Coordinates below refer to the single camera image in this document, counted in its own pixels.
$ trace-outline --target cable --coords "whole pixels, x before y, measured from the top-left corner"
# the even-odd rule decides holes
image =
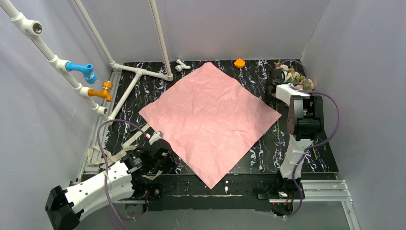
[[[300,92],[304,92],[304,93],[315,93],[315,94],[320,94],[320,95],[326,96],[326,97],[328,97],[328,98],[334,103],[334,105],[336,106],[336,109],[337,109],[337,123],[336,123],[336,127],[334,128],[334,130],[333,130],[333,132],[331,133],[331,135],[330,135],[325,141],[307,147],[307,148],[304,150],[304,152],[306,153],[306,152],[307,152],[308,150],[310,150],[310,149],[313,149],[313,148],[316,149],[316,148],[318,148],[318,147],[321,147],[321,146],[327,144],[327,143],[334,137],[334,135],[337,133],[338,127],[340,126],[340,123],[341,123],[341,110],[340,110],[340,108],[339,108],[339,106],[338,106],[336,100],[334,100],[334,99],[333,99],[329,94],[327,94],[327,93],[323,93],[323,92],[313,92],[313,91],[302,91],[302,90],[300,90]],[[306,157],[306,154],[303,154],[303,156],[297,161],[297,163],[296,163],[296,165],[295,165],[295,167],[293,168],[293,171],[292,171],[292,180],[293,180],[293,182],[294,182],[294,185],[296,186],[296,188],[297,188],[298,191],[300,192],[300,193],[299,193],[299,194],[300,194],[300,202],[299,202],[299,206],[297,207],[297,209],[296,209],[293,213],[289,214],[287,217],[291,217],[291,216],[293,216],[294,214],[296,214],[296,213],[299,211],[300,207],[302,206],[302,202],[303,202],[302,190],[301,190],[299,184],[296,182],[296,180],[295,180],[295,178],[294,178],[294,175],[295,175],[295,173],[296,173],[297,166],[300,164],[300,162],[302,162],[302,161],[305,159],[305,157]]]
[[[290,198],[291,198],[291,195],[289,194],[288,199],[286,200],[286,202],[284,204],[287,204]]]
[[[134,126],[136,129],[138,129],[138,130],[139,130],[142,134],[144,134],[145,136],[147,136],[147,134],[146,134],[142,129],[140,129],[138,126],[134,125],[133,123],[131,123],[131,122],[129,122],[129,121],[126,121],[126,120],[121,120],[121,119],[114,119],[114,120],[105,121],[105,122],[103,122],[103,123],[99,126],[99,129],[97,130],[97,144],[99,145],[100,151],[102,152],[101,155],[103,156],[103,158],[104,158],[104,163],[105,163],[105,165],[106,165],[106,175],[105,175],[105,177],[104,177],[104,191],[106,192],[107,201],[109,202],[110,206],[112,207],[112,210],[113,210],[115,216],[118,218],[118,221],[120,222],[120,224],[122,225],[122,227],[123,227],[125,230],[128,230],[128,228],[127,228],[126,225],[124,224],[123,220],[120,218],[120,214],[118,214],[117,210],[115,209],[115,207],[114,207],[114,205],[113,205],[113,202],[112,202],[112,200],[111,200],[111,198],[110,198],[110,195],[109,195],[109,187],[108,187],[108,181],[107,181],[107,180],[108,180],[108,173],[109,173],[109,164],[108,164],[108,161],[107,161],[107,155],[106,155],[106,153],[104,152],[102,143],[101,143],[101,141],[100,141],[100,131],[101,131],[102,127],[105,126],[106,124],[108,124],[108,123],[110,123],[110,122],[114,122],[114,121],[124,122],[124,123],[126,123],[126,124],[131,125],[131,126]],[[112,219],[111,217],[109,217],[109,219],[112,221],[112,223],[114,224],[114,226],[115,226],[118,230],[121,230],[121,228],[119,228],[119,227],[116,225],[116,223],[113,221],[113,219]]]
[[[110,215],[109,210],[106,207],[106,213],[107,216],[109,217],[109,220],[111,221],[111,223],[115,226],[116,229],[121,230],[121,228],[115,223],[115,221],[113,220],[113,217]]]
[[[149,191],[148,191],[147,197],[145,198],[145,202],[148,201],[148,198],[149,198]]]
[[[293,204],[293,201],[294,201],[294,193],[293,193],[292,201],[290,202],[290,204]]]
[[[286,62],[289,62],[289,61],[293,61],[293,62],[296,62],[296,63],[298,63],[299,65],[301,65],[302,66],[302,68],[303,68],[303,71],[304,71],[304,75],[306,76],[306,79],[305,79],[305,81],[303,82],[303,83],[292,83],[293,85],[304,85],[304,84],[306,84],[307,83],[307,70],[306,70],[306,67],[300,62],[300,61],[296,61],[296,60],[293,60],[293,59],[288,59],[288,60],[285,60],[285,61],[283,61],[283,62],[281,62],[281,63],[279,63],[278,65],[276,65],[275,66],[275,69],[276,68],[278,68],[280,65],[282,65],[283,63],[286,63]]]

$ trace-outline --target blue valve handle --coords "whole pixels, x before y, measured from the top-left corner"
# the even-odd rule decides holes
[[[93,84],[97,80],[96,74],[93,72],[93,65],[88,64],[86,66],[75,65],[72,62],[66,63],[66,70],[67,71],[79,71],[83,73],[83,77],[85,81],[89,84]]]

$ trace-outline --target orange faucet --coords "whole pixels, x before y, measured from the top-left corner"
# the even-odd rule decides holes
[[[90,97],[96,96],[96,97],[101,97],[101,98],[106,98],[106,101],[111,102],[112,101],[112,96],[110,95],[110,90],[113,88],[113,84],[107,80],[103,82],[103,87],[101,91],[95,91],[90,89],[88,91],[88,95]]]

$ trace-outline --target orange object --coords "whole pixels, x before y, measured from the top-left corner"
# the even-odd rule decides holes
[[[242,68],[245,66],[245,61],[239,58],[234,62],[234,66],[237,68]]]
[[[96,97],[101,97],[101,98],[105,98],[106,101],[111,102],[112,101],[112,96],[110,95],[110,90],[113,88],[113,84],[107,80],[105,80],[103,82],[103,87],[101,89],[101,91],[95,91],[90,89],[88,91],[88,95],[90,97],[92,96],[96,96]]]

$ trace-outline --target white panel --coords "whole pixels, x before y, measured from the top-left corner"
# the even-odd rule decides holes
[[[302,58],[341,107],[330,144],[361,229],[406,225],[405,11],[405,1],[332,0]],[[328,100],[324,112],[329,134],[337,115]]]
[[[93,64],[99,82],[92,87],[101,88],[108,61],[75,15],[76,6],[66,0],[14,4],[42,23],[42,38],[55,54]],[[50,230],[44,209],[49,191],[76,179],[95,113],[1,8],[0,31],[0,229]],[[83,75],[74,76],[89,86]]]
[[[300,58],[329,0],[157,0],[171,60]],[[83,0],[116,62],[162,61],[149,1]]]

